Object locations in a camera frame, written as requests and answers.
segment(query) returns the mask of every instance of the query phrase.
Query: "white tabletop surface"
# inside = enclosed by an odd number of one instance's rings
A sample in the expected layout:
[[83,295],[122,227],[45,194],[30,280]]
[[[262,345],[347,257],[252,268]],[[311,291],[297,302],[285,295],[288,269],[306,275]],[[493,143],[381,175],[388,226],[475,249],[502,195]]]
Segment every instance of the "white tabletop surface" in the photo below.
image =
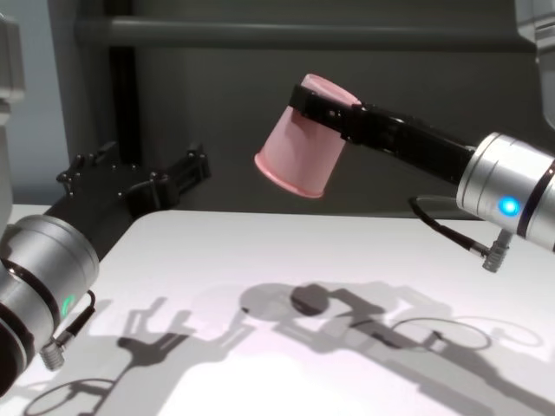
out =
[[0,416],[553,416],[554,266],[516,240],[490,274],[411,219],[153,214],[65,367],[34,360]]

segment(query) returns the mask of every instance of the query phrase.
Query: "black metal bar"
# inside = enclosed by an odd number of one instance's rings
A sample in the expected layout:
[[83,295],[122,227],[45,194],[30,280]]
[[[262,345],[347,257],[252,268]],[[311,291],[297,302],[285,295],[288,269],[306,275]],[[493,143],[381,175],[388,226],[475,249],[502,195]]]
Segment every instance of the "black metal bar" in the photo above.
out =
[[[133,14],[131,0],[105,0],[104,8],[108,16]],[[121,161],[128,164],[140,164],[142,162],[142,142],[135,51],[134,48],[128,46],[111,46],[108,56]]]
[[117,16],[81,21],[81,44],[126,47],[533,52],[511,29],[198,23]]

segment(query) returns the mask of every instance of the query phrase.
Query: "black cable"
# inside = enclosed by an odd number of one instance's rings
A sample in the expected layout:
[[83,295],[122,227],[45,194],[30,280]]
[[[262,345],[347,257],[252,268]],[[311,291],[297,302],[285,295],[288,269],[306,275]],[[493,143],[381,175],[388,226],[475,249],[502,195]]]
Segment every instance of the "black cable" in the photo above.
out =
[[433,218],[431,218],[419,205],[419,202],[422,200],[431,200],[431,201],[438,201],[438,200],[451,200],[453,201],[454,198],[449,197],[439,197],[439,196],[419,196],[419,197],[412,197],[408,200],[408,203],[415,213],[416,217],[418,217],[424,224],[429,226],[432,230],[439,232],[443,237],[448,238],[449,240],[453,241],[454,243],[458,244],[460,247],[467,251],[475,251],[481,257],[486,257],[489,253],[489,249],[483,245],[478,243],[476,240],[465,236],[464,234],[460,234],[458,231],[455,231],[445,225],[441,225]]
[[89,290],[87,293],[90,296],[90,305],[87,306],[85,310],[83,310],[66,329],[66,331],[73,336],[77,336],[79,332],[81,332],[81,330],[85,327],[88,320],[95,312],[96,296],[92,290]]
[[92,290],[88,290],[87,294],[90,296],[90,307],[93,308],[95,306],[96,303],[96,296],[95,293]]

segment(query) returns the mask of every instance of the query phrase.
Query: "cable connector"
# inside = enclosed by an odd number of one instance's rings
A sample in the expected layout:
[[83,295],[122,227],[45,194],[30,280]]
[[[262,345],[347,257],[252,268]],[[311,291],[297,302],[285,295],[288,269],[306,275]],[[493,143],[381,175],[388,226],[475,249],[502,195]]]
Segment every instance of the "cable connector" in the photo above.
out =
[[60,336],[57,338],[51,337],[50,341],[42,347],[39,353],[44,366],[49,371],[56,371],[63,367],[65,363],[65,359],[63,358],[64,351],[68,349],[69,344],[76,338],[79,332],[81,332],[95,312],[95,294],[91,290],[87,293],[90,296],[90,305],[71,322]]

